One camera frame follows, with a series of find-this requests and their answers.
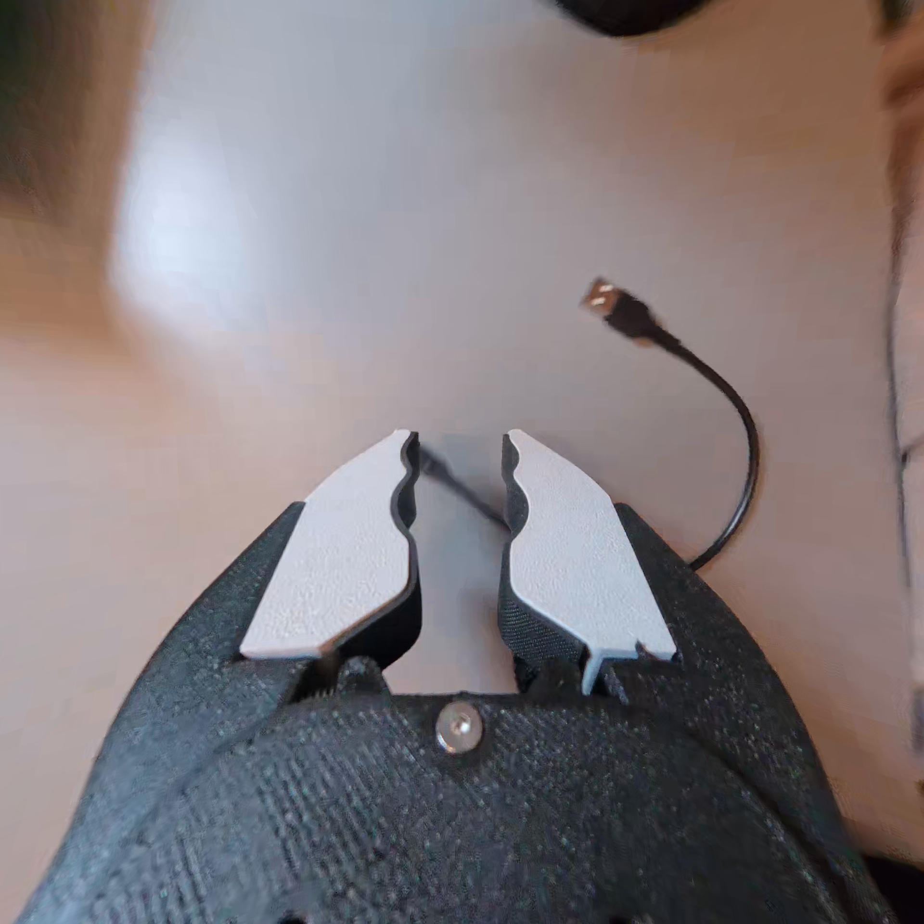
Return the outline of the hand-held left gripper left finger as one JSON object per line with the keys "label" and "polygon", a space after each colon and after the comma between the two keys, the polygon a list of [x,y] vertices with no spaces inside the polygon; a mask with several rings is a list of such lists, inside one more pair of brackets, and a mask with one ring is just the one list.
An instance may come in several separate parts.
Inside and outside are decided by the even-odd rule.
{"label": "hand-held left gripper left finger", "polygon": [[417,510],[421,440],[399,429],[303,503],[240,645],[250,660],[356,656],[398,662],[423,626]]}

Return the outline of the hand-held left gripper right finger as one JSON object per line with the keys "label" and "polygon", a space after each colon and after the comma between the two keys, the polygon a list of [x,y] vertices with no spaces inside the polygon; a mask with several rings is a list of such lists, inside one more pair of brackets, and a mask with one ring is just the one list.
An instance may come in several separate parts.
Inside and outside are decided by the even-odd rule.
{"label": "hand-held left gripper right finger", "polygon": [[503,441],[499,625],[527,669],[559,659],[593,693],[613,661],[678,652],[614,502],[590,475],[524,430]]}

